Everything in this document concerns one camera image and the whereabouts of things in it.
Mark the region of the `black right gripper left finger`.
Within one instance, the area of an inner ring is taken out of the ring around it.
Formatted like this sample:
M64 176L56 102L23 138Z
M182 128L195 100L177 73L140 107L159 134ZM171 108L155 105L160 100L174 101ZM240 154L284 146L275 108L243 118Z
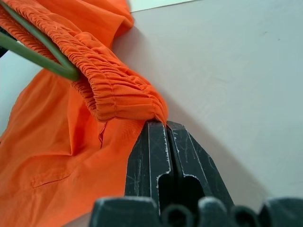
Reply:
M173 166L166 127L146 122L127 162L125 196L152 198L161 214L172 203Z

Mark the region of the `green wire hanger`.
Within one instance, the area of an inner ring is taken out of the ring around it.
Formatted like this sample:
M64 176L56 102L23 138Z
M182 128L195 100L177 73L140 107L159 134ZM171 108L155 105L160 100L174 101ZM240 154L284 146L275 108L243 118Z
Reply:
M11 9L6 3L0 0L0 5L4 10L10 14L24 29L37 38L44 46L53 54L58 62L54 62L28 48L18 44L14 39L0 32L0 46L12 51L13 53L56 73L66 79L77 81L80 73L76 66L74 66L69 59L59 50L59 48L52 43L40 30L27 22L16 11Z

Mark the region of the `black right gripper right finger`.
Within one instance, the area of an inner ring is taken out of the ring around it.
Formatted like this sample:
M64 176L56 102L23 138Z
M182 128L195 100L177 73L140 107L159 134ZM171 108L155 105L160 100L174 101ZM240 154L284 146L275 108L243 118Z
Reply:
M183 125L168 121L167 133L176 164L178 202L196 209L199 199L215 197L230 209L234 203L210 155Z

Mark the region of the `orange shorts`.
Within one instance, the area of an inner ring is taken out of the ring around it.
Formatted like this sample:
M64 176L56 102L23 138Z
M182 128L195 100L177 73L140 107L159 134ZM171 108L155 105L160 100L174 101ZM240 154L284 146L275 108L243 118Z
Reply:
M126 0L3 0L80 70L41 70L0 136L0 227L61 227L96 199L122 196L127 160L147 120L166 122L157 90L112 52L133 27Z

